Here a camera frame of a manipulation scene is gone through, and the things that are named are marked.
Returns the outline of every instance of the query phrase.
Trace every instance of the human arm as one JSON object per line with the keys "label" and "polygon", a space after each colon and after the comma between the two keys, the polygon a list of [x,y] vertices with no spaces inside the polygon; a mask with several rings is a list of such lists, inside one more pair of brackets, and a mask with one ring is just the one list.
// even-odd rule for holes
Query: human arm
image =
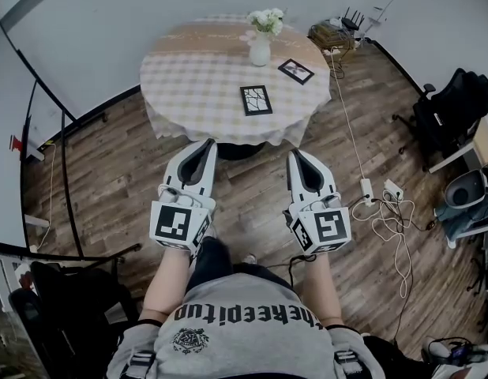
{"label": "human arm", "polygon": [[343,325],[339,296],[333,283],[327,253],[306,262],[303,303],[316,315],[324,327]]}
{"label": "human arm", "polygon": [[164,323],[181,305],[188,285],[189,267],[188,251],[165,249],[158,271],[146,292],[139,321],[150,319]]}

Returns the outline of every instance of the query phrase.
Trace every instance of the baseboard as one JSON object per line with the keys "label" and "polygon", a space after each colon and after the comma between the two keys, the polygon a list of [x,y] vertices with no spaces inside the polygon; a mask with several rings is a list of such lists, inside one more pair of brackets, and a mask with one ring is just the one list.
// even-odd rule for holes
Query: baseboard
{"label": "baseboard", "polygon": [[372,43],[377,49],[379,49],[379,51],[381,51],[386,56],[386,58],[388,58],[389,61],[393,63],[393,65],[395,65],[395,67],[402,73],[402,75],[407,79],[407,81],[411,83],[412,87],[414,87],[419,94],[423,93],[423,89],[418,86],[418,84],[413,80],[411,75],[402,67],[401,64],[399,64],[395,60],[392,54],[390,54],[378,41],[371,38],[365,38],[365,41],[368,43]]}
{"label": "baseboard", "polygon": [[[141,90],[140,85],[136,85],[135,87],[129,88],[125,92],[122,92],[121,94],[118,94],[115,97],[112,97],[105,103],[101,103],[98,107],[93,108],[91,111],[87,112],[86,114],[82,115],[79,117],[78,123],[72,122],[70,125],[68,125],[65,128],[65,135],[66,137],[70,136],[72,133],[76,132],[80,128],[84,128],[87,126],[89,123],[95,121],[98,117],[100,117],[104,111],[113,105],[119,103],[120,101],[123,101],[124,99],[133,96],[133,94],[138,93]],[[60,138],[60,132],[56,133],[49,141],[57,141]],[[47,144],[43,144],[40,146],[39,150],[42,152],[45,148],[47,148]]]}

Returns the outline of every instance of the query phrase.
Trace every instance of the round table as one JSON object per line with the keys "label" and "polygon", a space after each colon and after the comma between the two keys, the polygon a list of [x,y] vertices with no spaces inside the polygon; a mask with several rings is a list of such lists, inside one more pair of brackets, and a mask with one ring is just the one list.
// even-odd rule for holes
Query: round table
{"label": "round table", "polygon": [[[330,69],[316,45],[286,25],[271,37],[270,63],[254,66],[249,50],[255,37],[245,16],[227,14],[178,26],[160,38],[140,73],[156,137],[211,137],[251,146],[286,139],[300,145],[310,116],[331,98]],[[314,72],[304,85],[278,70],[290,58]],[[246,116],[240,88],[258,85],[266,87],[272,113]]]}

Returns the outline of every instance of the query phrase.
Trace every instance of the black office chair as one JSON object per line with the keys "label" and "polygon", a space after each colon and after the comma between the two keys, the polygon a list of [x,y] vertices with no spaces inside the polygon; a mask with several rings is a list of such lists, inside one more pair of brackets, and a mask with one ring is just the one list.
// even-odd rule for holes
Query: black office chair
{"label": "black office chair", "polygon": [[[9,296],[33,347],[50,377],[102,378],[121,333],[139,315],[129,291],[101,269],[73,275],[33,262],[37,290],[18,289]],[[109,324],[105,312],[122,305],[127,321]]]}
{"label": "black office chair", "polygon": [[[398,114],[392,119],[403,122],[418,141],[426,171],[435,152],[447,158],[473,138],[480,119],[488,114],[488,79],[457,69],[444,90],[430,99],[427,96],[435,87],[425,84],[424,88],[409,122]],[[399,153],[404,153],[405,148],[399,148]]]}

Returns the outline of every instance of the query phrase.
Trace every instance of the wooden floor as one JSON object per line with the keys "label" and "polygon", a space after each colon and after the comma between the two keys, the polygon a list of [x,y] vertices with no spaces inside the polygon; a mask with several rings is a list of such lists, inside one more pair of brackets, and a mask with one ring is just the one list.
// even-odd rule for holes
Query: wooden floor
{"label": "wooden floor", "polygon": [[[375,47],[365,46],[345,64],[342,93],[356,138],[363,172],[376,195],[392,179],[415,202],[414,221],[425,227],[432,208],[442,197],[450,178],[460,173],[457,164],[430,175],[421,171],[419,154],[412,146],[403,155],[397,149],[411,138],[407,129],[392,122],[393,113],[409,115],[418,94],[394,65]],[[358,162],[346,119],[332,82],[332,101],[311,118],[301,149],[327,164],[341,192],[343,203],[361,196]],[[157,140],[149,125],[140,94],[112,107],[108,122],[96,122],[69,139],[67,167],[77,228],[86,255],[103,255],[135,242],[144,248],[127,256],[120,266],[121,281],[134,296],[143,295],[160,262],[162,250],[148,238],[149,211],[157,198],[168,160],[188,140]],[[292,148],[284,142],[267,144],[243,161],[220,161],[213,197],[218,209],[215,226],[238,260],[255,253],[263,265],[274,265],[299,254],[294,236],[281,212],[290,203],[286,188],[286,156]],[[49,177],[52,148],[43,163],[28,166],[29,214],[49,218]],[[76,254],[62,189],[60,151],[54,159],[53,223],[40,252]],[[360,215],[366,212],[362,208]],[[383,242],[370,222],[351,221],[354,241],[331,255],[332,270],[343,307],[343,319],[362,332],[393,338],[399,312],[400,278],[394,268],[396,238]],[[31,244],[42,231],[30,230]],[[464,336],[481,340],[476,322],[482,317],[483,296],[465,288],[476,276],[470,262],[475,245],[446,246],[440,226],[422,232],[409,229],[407,244],[414,268],[414,288],[398,335],[400,347],[419,357],[425,336]],[[400,253],[399,266],[407,258]],[[287,277],[287,268],[274,271]],[[302,281],[303,266],[294,268],[295,282]]]}

